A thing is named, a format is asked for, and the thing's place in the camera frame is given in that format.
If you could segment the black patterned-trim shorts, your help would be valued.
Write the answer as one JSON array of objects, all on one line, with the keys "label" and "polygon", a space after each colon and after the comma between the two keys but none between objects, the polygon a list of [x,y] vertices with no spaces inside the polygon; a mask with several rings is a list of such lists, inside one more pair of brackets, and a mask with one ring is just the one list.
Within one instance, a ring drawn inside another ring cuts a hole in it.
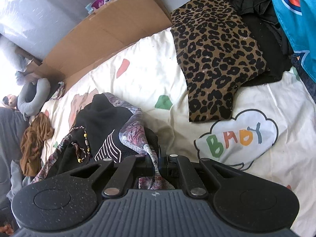
[{"label": "black patterned-trim shorts", "polygon": [[144,126],[141,108],[111,93],[94,95],[79,111],[69,133],[58,144],[33,182],[92,164],[104,159],[114,163],[135,155],[149,156],[154,166],[152,177],[141,177],[141,189],[173,189],[158,167],[156,134]]}]

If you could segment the white printed bed sheet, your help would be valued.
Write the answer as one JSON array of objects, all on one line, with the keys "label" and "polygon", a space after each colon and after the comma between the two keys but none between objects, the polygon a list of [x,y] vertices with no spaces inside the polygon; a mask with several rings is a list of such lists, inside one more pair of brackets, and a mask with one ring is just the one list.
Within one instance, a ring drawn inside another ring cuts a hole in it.
[{"label": "white printed bed sheet", "polygon": [[315,236],[315,102],[295,69],[278,82],[239,89],[230,120],[189,122],[186,81],[166,29],[102,63],[61,99],[46,102],[42,111],[55,134],[44,145],[43,162],[100,93],[141,108],[166,152],[192,161],[208,157],[288,187],[300,204],[292,230]]}]

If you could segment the brown crumpled garment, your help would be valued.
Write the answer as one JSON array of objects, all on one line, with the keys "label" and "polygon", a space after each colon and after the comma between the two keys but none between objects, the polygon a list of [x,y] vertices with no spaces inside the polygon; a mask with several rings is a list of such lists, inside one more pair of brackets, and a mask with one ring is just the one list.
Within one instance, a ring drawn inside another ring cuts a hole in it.
[{"label": "brown crumpled garment", "polygon": [[40,112],[23,133],[20,148],[20,167],[26,177],[35,177],[41,169],[41,154],[44,142],[53,137],[50,119]]}]

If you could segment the grey neck pillow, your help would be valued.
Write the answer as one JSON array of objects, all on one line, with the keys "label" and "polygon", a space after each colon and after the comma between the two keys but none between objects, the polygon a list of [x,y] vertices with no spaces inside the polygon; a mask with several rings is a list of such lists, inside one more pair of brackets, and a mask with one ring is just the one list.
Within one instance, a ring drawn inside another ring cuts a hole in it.
[{"label": "grey neck pillow", "polygon": [[25,118],[37,115],[48,100],[50,91],[51,85],[46,78],[38,79],[36,84],[32,82],[24,84],[18,95],[18,110]]}]

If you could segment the dark grey blanket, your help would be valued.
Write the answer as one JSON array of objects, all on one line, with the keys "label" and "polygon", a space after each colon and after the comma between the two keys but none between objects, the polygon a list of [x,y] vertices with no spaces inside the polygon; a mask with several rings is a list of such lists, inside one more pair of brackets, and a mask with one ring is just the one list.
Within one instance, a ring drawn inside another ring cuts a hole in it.
[{"label": "dark grey blanket", "polygon": [[20,168],[20,143],[29,127],[20,112],[1,108],[1,220],[10,217],[11,201],[32,177],[25,177]]}]

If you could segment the leopard print garment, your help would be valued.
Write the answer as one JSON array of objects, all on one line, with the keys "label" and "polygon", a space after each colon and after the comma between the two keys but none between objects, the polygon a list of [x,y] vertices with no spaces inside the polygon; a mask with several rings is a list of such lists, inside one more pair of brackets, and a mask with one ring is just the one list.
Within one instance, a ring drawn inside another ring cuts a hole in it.
[{"label": "leopard print garment", "polygon": [[231,118],[237,90],[267,70],[246,23],[227,0],[190,0],[171,14],[189,121]]}]

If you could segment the teddy bear toy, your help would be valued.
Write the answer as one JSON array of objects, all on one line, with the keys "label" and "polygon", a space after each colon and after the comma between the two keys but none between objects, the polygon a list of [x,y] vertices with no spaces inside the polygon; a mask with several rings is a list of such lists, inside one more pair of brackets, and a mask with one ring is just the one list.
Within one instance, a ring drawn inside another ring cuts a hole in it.
[{"label": "teddy bear toy", "polygon": [[6,108],[17,109],[18,97],[16,95],[9,94],[4,96],[2,102]]}]

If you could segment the person's bare foot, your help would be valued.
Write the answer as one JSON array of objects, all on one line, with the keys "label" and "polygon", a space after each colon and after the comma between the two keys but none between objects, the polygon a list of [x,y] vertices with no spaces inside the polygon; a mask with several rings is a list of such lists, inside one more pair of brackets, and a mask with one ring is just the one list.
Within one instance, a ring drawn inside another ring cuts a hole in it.
[{"label": "person's bare foot", "polygon": [[6,223],[0,227],[0,237],[9,237],[14,234],[11,224]]}]

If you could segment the flattened cardboard box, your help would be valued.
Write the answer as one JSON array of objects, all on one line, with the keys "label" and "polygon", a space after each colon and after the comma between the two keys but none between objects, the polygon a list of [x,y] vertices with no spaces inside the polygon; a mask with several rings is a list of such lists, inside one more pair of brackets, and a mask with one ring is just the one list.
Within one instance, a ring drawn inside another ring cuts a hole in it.
[{"label": "flattened cardboard box", "polygon": [[69,90],[107,59],[171,25],[161,0],[111,0],[90,14],[49,52],[41,65],[18,72],[17,83],[47,78]]}]

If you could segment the black garment pile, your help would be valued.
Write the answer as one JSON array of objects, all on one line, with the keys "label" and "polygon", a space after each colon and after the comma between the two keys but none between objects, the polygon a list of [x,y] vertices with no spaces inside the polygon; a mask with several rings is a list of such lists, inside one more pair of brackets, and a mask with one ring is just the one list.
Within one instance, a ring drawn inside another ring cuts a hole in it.
[{"label": "black garment pile", "polygon": [[243,84],[244,87],[280,81],[292,67],[293,50],[276,16],[272,0],[228,0],[257,40],[267,69]]}]

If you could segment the teal printed garment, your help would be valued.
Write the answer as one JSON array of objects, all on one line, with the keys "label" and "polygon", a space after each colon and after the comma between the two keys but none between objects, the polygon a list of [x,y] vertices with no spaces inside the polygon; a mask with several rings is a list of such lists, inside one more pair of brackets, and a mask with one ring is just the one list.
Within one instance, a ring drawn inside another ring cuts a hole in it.
[{"label": "teal printed garment", "polygon": [[315,0],[272,0],[278,21],[301,66],[315,80]]}]

